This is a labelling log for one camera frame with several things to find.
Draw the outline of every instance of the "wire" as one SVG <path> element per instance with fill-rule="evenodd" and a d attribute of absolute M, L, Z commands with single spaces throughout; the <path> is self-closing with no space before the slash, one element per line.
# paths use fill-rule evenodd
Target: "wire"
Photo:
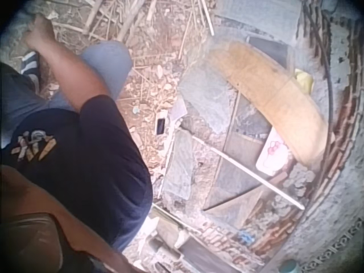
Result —
<path fill-rule="evenodd" d="M 325 67 L 325 73 L 326 73 L 326 80 L 328 83 L 328 99 L 329 99 L 329 114 L 328 114 L 328 134 L 327 134 L 327 139 L 326 139 L 326 145 L 325 145 L 325 151 L 324 151 L 324 156 L 322 157 L 322 162 L 321 162 L 321 172 L 318 176 L 318 179 L 316 180 L 315 183 L 315 188 L 314 191 L 312 191 L 312 194 L 314 194 L 317 191 L 317 188 L 320 186 L 322 179 L 324 178 L 324 175 L 326 173 L 326 169 L 328 166 L 328 157 L 329 157 L 329 153 L 330 153 L 330 146 L 331 146 L 331 136 L 333 133 L 333 88 L 332 88 L 332 81 L 331 81 L 331 73 L 330 73 L 330 66 L 329 66 L 329 60 L 328 60 L 328 56 L 326 53 L 326 49 L 324 47 L 324 44 L 322 43 L 322 40 L 320 38 L 320 34 L 319 34 L 319 30 L 317 29 L 317 26 L 315 24 L 315 22 L 313 21 L 311 14 L 309 13 L 308 10 L 308 6 L 307 6 L 307 1 L 305 1 L 303 3 L 303 12 L 307 15 L 311 25 L 312 25 L 312 29 L 313 32 L 315 34 L 316 40 L 318 42 L 318 45 L 321 48 L 322 51 L 322 56 L 324 59 L 324 67 Z M 307 214 L 307 212 L 309 211 L 309 208 L 313 205 L 313 200 L 309 201 L 309 204 L 307 205 L 307 209 L 303 212 L 303 215 L 300 217 L 298 223 L 295 225 L 290 237 L 291 238 L 294 233 L 297 231 L 297 227 L 302 223 L 303 219 L 305 218 L 305 215 Z M 285 244 L 283 244 L 280 249 L 276 252 L 279 253 L 282 248 L 284 247 Z"/>

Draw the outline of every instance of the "man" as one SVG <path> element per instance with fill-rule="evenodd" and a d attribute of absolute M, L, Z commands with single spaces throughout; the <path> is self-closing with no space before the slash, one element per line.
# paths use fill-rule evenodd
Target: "man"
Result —
<path fill-rule="evenodd" d="M 34 52 L 23 59 L 22 75 L 1 64 L 2 164 L 122 251 L 152 202 L 148 169 L 114 102 L 131 69 L 129 52 L 103 42 L 76 56 L 42 15 L 24 41 Z M 35 94 L 38 53 L 60 85 L 50 101 Z"/>

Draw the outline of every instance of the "gray shorts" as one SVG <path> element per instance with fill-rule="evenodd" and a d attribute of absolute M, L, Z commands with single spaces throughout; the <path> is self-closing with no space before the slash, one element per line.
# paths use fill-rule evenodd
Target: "gray shorts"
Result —
<path fill-rule="evenodd" d="M 106 82 L 116 100 L 133 65 L 127 48 L 120 42 L 107 41 L 88 47 L 80 57 Z M 50 100 L 37 96 L 30 79 L 1 63 L 1 147 L 10 143 L 15 128 L 30 114 L 44 109 L 74 111 L 62 92 Z"/>

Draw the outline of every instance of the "hand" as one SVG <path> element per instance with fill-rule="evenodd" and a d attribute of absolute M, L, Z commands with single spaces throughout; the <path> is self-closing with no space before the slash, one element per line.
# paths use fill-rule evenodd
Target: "hand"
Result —
<path fill-rule="evenodd" d="M 33 22 L 29 24 L 29 31 L 24 36 L 24 41 L 30 49 L 40 51 L 43 44 L 54 42 L 55 33 L 50 20 L 42 14 L 36 14 Z"/>

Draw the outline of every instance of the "navy blue t-shirt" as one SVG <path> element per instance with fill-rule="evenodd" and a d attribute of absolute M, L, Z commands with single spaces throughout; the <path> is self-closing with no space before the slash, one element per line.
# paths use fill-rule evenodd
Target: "navy blue t-shirt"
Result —
<path fill-rule="evenodd" d="M 115 102 L 87 101 L 79 114 L 47 109 L 29 115 L 2 150 L 12 166 L 122 251 L 152 203 L 152 185 Z"/>

